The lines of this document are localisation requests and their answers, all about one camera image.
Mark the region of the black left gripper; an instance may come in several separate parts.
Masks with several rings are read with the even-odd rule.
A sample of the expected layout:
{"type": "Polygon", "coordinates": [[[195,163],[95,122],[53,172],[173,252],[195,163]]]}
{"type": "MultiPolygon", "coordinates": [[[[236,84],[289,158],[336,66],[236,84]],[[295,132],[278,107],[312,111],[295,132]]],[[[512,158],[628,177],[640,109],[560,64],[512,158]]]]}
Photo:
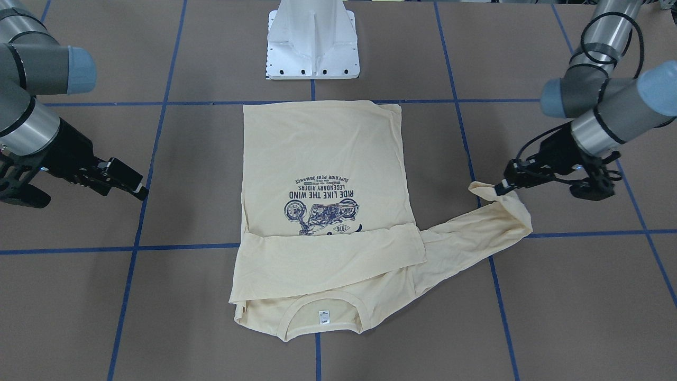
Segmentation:
{"type": "Polygon", "coordinates": [[[497,196],[503,196],[520,188],[549,182],[587,186],[587,179],[561,180],[556,177],[556,174],[571,174],[574,172],[573,167],[581,163],[582,154],[573,139],[571,125],[559,125],[532,138],[520,148],[516,161],[508,162],[503,179],[494,186],[494,191],[497,196]],[[520,157],[527,147],[543,137],[546,139],[541,142],[539,151],[522,161],[520,157]]]}

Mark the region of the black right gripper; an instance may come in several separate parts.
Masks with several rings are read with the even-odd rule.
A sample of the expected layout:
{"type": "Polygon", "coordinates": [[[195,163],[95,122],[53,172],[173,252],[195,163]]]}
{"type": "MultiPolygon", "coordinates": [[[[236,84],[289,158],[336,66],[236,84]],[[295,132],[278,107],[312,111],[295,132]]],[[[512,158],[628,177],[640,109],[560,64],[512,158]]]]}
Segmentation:
{"type": "Polygon", "coordinates": [[[94,156],[92,141],[64,119],[60,119],[57,135],[43,153],[40,166],[68,183],[90,186],[96,180],[95,191],[104,197],[112,188],[121,189],[141,202],[148,196],[141,174],[117,158],[102,162],[94,156]]]}

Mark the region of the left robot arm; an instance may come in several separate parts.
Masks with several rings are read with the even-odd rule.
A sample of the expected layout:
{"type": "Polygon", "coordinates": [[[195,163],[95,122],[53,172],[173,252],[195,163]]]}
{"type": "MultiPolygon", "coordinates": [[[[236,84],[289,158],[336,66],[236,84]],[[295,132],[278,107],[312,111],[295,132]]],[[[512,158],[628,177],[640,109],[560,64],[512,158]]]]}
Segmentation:
{"type": "Polygon", "coordinates": [[[675,120],[675,61],[643,71],[645,43],[636,15],[641,1],[599,1],[562,78],[543,87],[544,115],[568,122],[535,137],[537,153],[508,162],[498,195],[551,182],[573,197],[614,195],[619,172],[607,164],[617,148],[675,120]]]}

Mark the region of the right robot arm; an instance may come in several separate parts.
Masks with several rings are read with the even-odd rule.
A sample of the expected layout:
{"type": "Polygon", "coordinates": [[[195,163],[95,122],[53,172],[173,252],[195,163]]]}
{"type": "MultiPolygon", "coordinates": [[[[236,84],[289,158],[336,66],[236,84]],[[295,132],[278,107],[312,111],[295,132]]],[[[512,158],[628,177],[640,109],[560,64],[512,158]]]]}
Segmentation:
{"type": "Polygon", "coordinates": [[[2,1],[2,202],[41,209],[51,198],[31,180],[45,171],[106,196],[112,188],[145,200],[143,177],[117,158],[94,155],[92,141],[37,97],[91,92],[88,51],[63,46],[20,1],[2,1]]]}

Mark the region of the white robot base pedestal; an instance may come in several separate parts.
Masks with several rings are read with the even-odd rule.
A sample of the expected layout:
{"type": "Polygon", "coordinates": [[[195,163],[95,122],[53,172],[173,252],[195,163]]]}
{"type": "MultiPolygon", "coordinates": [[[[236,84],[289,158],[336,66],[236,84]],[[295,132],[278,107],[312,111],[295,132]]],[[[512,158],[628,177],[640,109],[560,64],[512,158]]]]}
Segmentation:
{"type": "Polygon", "coordinates": [[[360,70],[356,17],[343,1],[281,1],[269,12],[267,79],[356,79],[360,70]]]}

